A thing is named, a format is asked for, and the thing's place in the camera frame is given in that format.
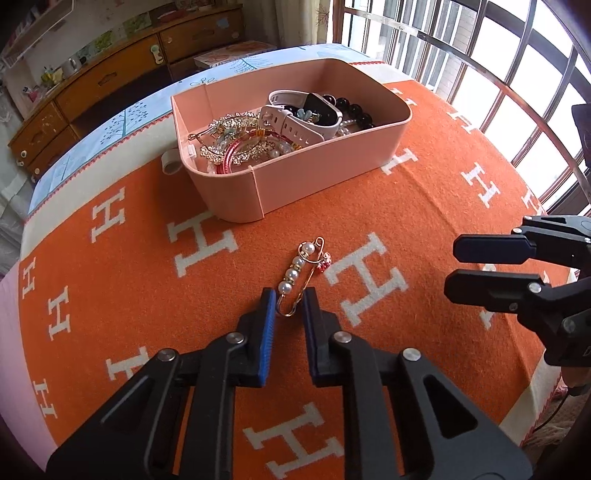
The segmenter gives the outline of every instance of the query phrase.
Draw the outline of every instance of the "red charm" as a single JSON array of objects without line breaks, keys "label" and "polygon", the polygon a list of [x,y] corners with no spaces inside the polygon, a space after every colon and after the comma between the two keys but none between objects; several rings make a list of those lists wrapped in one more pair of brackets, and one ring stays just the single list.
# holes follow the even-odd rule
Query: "red charm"
[{"label": "red charm", "polygon": [[332,258],[330,257],[330,253],[325,252],[324,258],[322,260],[320,260],[320,263],[318,265],[316,265],[316,268],[318,269],[318,271],[320,273],[324,273],[324,271],[330,267],[331,263],[332,263]]}]

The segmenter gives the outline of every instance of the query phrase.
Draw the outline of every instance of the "wooden drawer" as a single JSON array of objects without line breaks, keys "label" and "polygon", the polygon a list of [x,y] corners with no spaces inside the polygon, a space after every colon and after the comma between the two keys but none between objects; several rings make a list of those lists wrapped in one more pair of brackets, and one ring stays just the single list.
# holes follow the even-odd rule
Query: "wooden drawer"
[{"label": "wooden drawer", "polygon": [[29,165],[67,125],[56,104],[49,102],[10,142],[14,157]]},{"label": "wooden drawer", "polygon": [[185,79],[193,73],[203,70],[195,65],[195,60],[193,60],[193,57],[171,63],[168,67],[170,68],[170,76],[175,82],[178,82],[179,80]]},{"label": "wooden drawer", "polygon": [[66,118],[74,120],[123,85],[156,69],[159,64],[150,51],[154,45],[160,48],[156,35],[140,40],[111,55],[75,80],[56,100]]},{"label": "wooden drawer", "polygon": [[27,167],[35,178],[43,175],[61,156],[78,143],[78,137],[68,126],[46,146],[37,158]]},{"label": "wooden drawer", "polygon": [[243,36],[242,10],[196,18],[160,32],[169,63],[239,41]]}]

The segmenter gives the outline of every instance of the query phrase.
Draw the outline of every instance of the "watch face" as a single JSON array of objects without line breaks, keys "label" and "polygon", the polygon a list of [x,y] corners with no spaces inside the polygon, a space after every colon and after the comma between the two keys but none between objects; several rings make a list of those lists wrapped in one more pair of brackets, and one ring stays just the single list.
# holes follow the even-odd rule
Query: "watch face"
[{"label": "watch face", "polygon": [[316,122],[316,125],[320,125],[322,127],[332,127],[339,119],[334,107],[324,100],[320,95],[316,95],[314,93],[308,94],[306,101],[304,102],[303,109],[311,110],[312,113],[319,114],[320,119]]}]

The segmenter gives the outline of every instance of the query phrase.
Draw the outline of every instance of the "white watch strap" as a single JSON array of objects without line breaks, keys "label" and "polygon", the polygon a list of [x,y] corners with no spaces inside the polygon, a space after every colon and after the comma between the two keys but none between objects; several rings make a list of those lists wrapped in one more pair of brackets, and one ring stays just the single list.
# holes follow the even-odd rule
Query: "white watch strap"
[{"label": "white watch strap", "polygon": [[261,108],[259,127],[268,128],[267,124],[270,124],[276,133],[300,147],[308,147],[324,141],[324,137],[312,129],[315,125],[299,120],[282,106],[266,105]]},{"label": "white watch strap", "polygon": [[302,108],[308,98],[306,92],[297,90],[275,90],[269,94],[270,105],[293,105]]},{"label": "white watch strap", "polygon": [[[275,90],[269,94],[269,106],[273,106],[274,108],[283,108],[283,105],[293,105],[296,108],[302,108],[308,98],[308,93],[306,92],[298,92],[297,90]],[[301,125],[306,130],[311,130],[316,132],[322,136],[323,140],[330,140],[334,138],[337,131],[339,130],[340,123],[343,119],[342,113],[337,111],[338,120],[334,125],[323,126],[323,125],[315,125],[304,120],[300,120],[295,116],[291,116],[291,120],[285,120],[285,122],[289,122],[290,124],[295,123]]]}]

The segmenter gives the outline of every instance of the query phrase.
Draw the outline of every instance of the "curtain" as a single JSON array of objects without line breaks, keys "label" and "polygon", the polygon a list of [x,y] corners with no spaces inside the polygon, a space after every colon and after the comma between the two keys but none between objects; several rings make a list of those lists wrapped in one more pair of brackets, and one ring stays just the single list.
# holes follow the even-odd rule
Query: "curtain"
[{"label": "curtain", "polygon": [[332,0],[227,0],[242,3],[246,37],[279,48],[325,43]]},{"label": "curtain", "polygon": [[0,280],[19,259],[22,227],[33,195],[33,185],[8,148],[20,125],[8,92],[0,87]]}]

